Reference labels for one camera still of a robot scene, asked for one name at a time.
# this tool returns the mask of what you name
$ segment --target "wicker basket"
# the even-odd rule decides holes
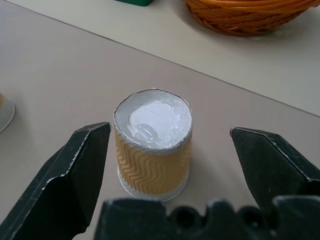
[[[226,35],[249,36],[279,28],[320,0],[184,0],[202,25]]]

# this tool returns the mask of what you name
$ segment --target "yellow paper cup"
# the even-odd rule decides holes
[[[0,93],[0,133],[11,123],[15,111],[15,105]]]
[[[136,198],[168,201],[184,188],[191,158],[192,112],[160,89],[128,96],[114,112],[118,176]]]

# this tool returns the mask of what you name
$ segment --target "white cup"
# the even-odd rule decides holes
[[[15,105],[0,93],[0,133],[10,124],[15,111]]]

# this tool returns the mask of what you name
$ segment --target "beige table surface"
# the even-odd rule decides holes
[[[112,121],[132,92],[161,88],[193,111],[190,178],[168,210],[203,213],[213,198],[254,205],[229,136],[232,126],[282,135],[320,167],[320,118],[198,72],[0,0],[0,92],[16,115],[0,134],[0,222],[45,161],[84,125]],[[87,232],[93,238],[103,200],[128,197],[117,176],[110,136],[101,192]]]

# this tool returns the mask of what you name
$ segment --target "green object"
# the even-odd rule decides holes
[[[148,6],[153,0],[116,0],[116,1],[144,7],[144,6]]]

